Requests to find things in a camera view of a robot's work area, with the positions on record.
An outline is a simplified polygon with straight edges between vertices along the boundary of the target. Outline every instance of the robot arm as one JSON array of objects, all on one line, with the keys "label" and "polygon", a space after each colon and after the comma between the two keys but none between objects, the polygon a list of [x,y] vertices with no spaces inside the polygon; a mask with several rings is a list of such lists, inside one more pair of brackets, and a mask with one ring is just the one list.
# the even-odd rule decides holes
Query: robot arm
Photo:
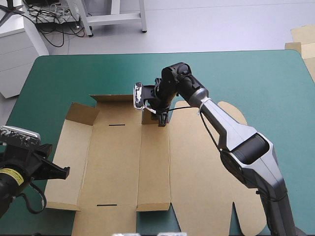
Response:
[{"label": "robot arm", "polygon": [[[17,197],[25,199],[30,213],[42,212],[47,201],[44,193],[32,181],[68,177],[70,167],[60,168],[47,160],[52,145],[41,145],[40,142],[40,135],[32,131],[13,126],[0,127],[0,145],[5,144],[4,153],[0,153],[0,218]],[[41,210],[33,210],[22,193],[28,185],[41,195]]]},{"label": "robot arm", "polygon": [[190,106],[199,108],[219,133],[217,147],[226,169],[247,188],[258,189],[271,235],[305,235],[294,225],[273,144],[255,128],[239,124],[215,104],[187,64],[181,62],[164,68],[162,78],[156,79],[154,86],[137,83],[134,106],[139,110],[149,109],[155,113],[159,126],[165,126],[171,101],[178,94]]}]

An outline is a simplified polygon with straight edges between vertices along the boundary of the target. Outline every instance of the green table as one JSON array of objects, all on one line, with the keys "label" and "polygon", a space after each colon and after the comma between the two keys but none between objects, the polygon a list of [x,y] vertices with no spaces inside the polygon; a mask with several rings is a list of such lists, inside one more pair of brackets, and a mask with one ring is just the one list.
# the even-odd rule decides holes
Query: green table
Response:
[{"label": "green table", "polygon": [[[315,85],[295,51],[40,57],[7,124],[40,133],[55,151],[71,102],[94,106],[89,94],[132,93],[136,82],[152,84],[162,68],[179,61],[191,66],[214,101],[238,107],[275,144],[296,225],[315,234]],[[32,190],[26,192],[39,203]],[[178,229],[172,212],[138,215],[138,231]],[[53,209],[31,215],[17,199],[0,219],[0,234],[69,235],[73,219],[74,212]],[[236,235],[233,219],[230,233]]]}]

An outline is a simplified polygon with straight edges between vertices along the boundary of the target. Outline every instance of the cardboard flap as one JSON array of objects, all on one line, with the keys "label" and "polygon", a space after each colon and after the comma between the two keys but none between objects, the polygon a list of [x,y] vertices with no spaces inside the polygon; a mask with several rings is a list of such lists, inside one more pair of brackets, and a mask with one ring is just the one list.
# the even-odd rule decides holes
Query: cardboard flap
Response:
[{"label": "cardboard flap", "polygon": [[291,30],[294,42],[315,43],[315,25],[302,26]]},{"label": "cardboard flap", "polygon": [[48,206],[58,209],[69,209],[68,205],[77,205],[83,182],[88,149],[92,135],[92,126],[65,120],[57,145],[54,163],[59,166],[70,166],[67,179],[47,181],[45,195]]},{"label": "cardboard flap", "polygon": [[159,211],[159,210],[169,210],[171,203],[149,203],[149,204],[139,204],[137,206],[137,211]]},{"label": "cardboard flap", "polygon": [[65,119],[82,124],[93,125],[98,112],[99,110],[94,107],[73,102]]},{"label": "cardboard flap", "polygon": [[79,205],[136,206],[141,112],[131,101],[98,102],[96,107],[100,112],[93,125]]},{"label": "cardboard flap", "polygon": [[[227,103],[219,105],[237,121],[246,124],[235,107]],[[187,106],[187,103],[178,102],[176,106]],[[237,180],[221,163],[220,154],[197,111],[176,110],[169,125],[171,202],[179,225],[188,235],[206,232],[208,235],[227,236],[235,202],[242,232],[247,236],[256,235],[266,225],[260,198],[252,189],[234,184]],[[206,122],[218,140],[217,132]],[[246,214],[255,219],[247,218],[246,221]]]},{"label": "cardboard flap", "polygon": [[73,204],[67,204],[67,203],[55,203],[55,202],[47,202],[47,208],[52,209],[60,209],[60,210],[75,210],[75,211],[81,211],[80,207]]},{"label": "cardboard flap", "polygon": [[170,205],[168,126],[142,125],[137,211]]},{"label": "cardboard flap", "polygon": [[300,42],[286,43],[284,48],[287,50],[296,50],[299,52],[299,54],[301,54],[301,43]]},{"label": "cardboard flap", "polygon": [[135,206],[84,207],[76,212],[73,236],[111,236],[136,232]]},{"label": "cardboard flap", "polygon": [[315,58],[315,43],[308,43],[302,45],[302,58]]}]

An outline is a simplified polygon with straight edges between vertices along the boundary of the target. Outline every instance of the gray floor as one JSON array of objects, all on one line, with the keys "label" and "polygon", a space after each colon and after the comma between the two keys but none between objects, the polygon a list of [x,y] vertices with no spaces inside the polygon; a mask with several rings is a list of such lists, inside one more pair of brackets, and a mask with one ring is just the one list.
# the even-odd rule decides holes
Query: gray floor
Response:
[{"label": "gray floor", "polygon": [[[121,12],[139,9],[138,0],[121,0]],[[85,0],[92,15],[108,12],[110,2]],[[148,32],[140,24],[94,27],[94,37],[65,37],[52,55],[172,53],[284,49],[290,30],[315,24],[315,0],[146,0]],[[60,34],[49,35],[60,44]],[[14,99],[0,97],[0,125]]]}]

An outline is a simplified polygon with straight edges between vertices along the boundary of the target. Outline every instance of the cardboard box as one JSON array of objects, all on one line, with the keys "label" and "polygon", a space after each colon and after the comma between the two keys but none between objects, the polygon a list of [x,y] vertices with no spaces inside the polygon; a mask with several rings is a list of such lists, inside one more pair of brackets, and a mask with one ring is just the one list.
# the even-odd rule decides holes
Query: cardboard box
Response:
[{"label": "cardboard box", "polygon": [[[92,97],[95,108],[73,103],[63,124],[54,163],[70,166],[69,177],[48,181],[45,190],[47,207],[77,211],[73,236],[135,232],[136,211],[168,210],[171,201],[181,229],[189,232],[200,228],[207,234],[228,235],[232,204],[238,201],[239,212],[247,217],[239,217],[244,219],[242,231],[250,236],[263,229],[259,196],[241,184],[231,190],[234,177],[223,167],[218,151],[212,153],[213,144],[195,109],[174,111],[173,116],[184,112],[183,118],[158,127],[150,113],[142,116],[134,109],[132,95]],[[194,132],[184,129],[194,123],[199,124]],[[200,135],[204,138],[198,138],[198,145],[203,148],[192,147]],[[208,163],[209,155],[216,161]],[[211,179],[212,168],[220,170],[213,172],[219,174],[216,179]]]}]

